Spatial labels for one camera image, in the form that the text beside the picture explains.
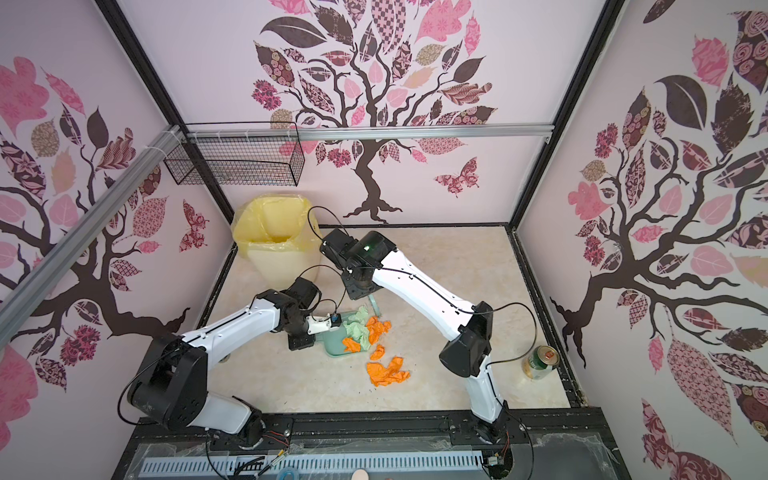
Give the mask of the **orange scrap near right arm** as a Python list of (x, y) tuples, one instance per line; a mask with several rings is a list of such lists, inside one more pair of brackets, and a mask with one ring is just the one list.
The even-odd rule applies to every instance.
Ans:
[(377, 316), (372, 316), (366, 323), (368, 330), (368, 342), (371, 345), (376, 344), (381, 336), (391, 329), (390, 321), (381, 321)]

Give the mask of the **green dustpan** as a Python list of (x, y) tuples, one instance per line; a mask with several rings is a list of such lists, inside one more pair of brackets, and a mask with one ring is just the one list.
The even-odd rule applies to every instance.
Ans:
[(316, 335), (316, 339), (322, 345), (322, 348), (325, 351), (325, 353), (330, 357), (342, 357), (342, 356), (352, 355), (357, 353), (365, 353), (370, 349), (371, 344), (367, 340), (363, 344), (360, 344), (361, 345), (360, 352), (345, 353), (344, 346), (342, 345), (342, 340), (344, 338), (346, 338), (346, 331), (343, 325), (335, 331)]

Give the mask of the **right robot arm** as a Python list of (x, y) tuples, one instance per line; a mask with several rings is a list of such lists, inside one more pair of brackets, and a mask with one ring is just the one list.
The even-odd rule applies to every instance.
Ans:
[(342, 229), (323, 237), (320, 252), (341, 273), (352, 299), (384, 289), (426, 317), (447, 343), (441, 364), (466, 381), (470, 411), (481, 442), (504, 436), (503, 402), (489, 369), (494, 309), (485, 302), (466, 301), (417, 268), (394, 242), (377, 231), (356, 239)]

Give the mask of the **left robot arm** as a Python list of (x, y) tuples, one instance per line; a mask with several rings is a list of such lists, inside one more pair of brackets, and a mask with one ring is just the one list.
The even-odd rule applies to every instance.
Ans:
[(298, 277), (284, 290), (266, 290), (235, 313), (183, 335), (152, 340), (133, 380), (128, 403), (169, 431), (199, 427), (227, 435), (239, 447), (256, 447), (265, 433), (262, 412), (208, 387), (209, 372), (225, 357), (267, 333), (286, 333), (292, 344), (309, 336), (317, 286)]

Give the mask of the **green hand brush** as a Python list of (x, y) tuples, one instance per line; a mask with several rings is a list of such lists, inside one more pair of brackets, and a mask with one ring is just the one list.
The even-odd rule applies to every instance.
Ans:
[(373, 310), (373, 313), (374, 313), (374, 315), (375, 315), (376, 317), (378, 317), (378, 318), (381, 318), (381, 317), (382, 317), (382, 311), (381, 311), (381, 309), (380, 309), (380, 306), (379, 306), (379, 304), (378, 304), (378, 302), (377, 302), (377, 300), (376, 300), (375, 296), (374, 296), (373, 294), (370, 294), (370, 295), (367, 297), (367, 299), (368, 299), (368, 301), (369, 301), (369, 303), (370, 303), (370, 305), (371, 305), (371, 307), (372, 307), (372, 310)]

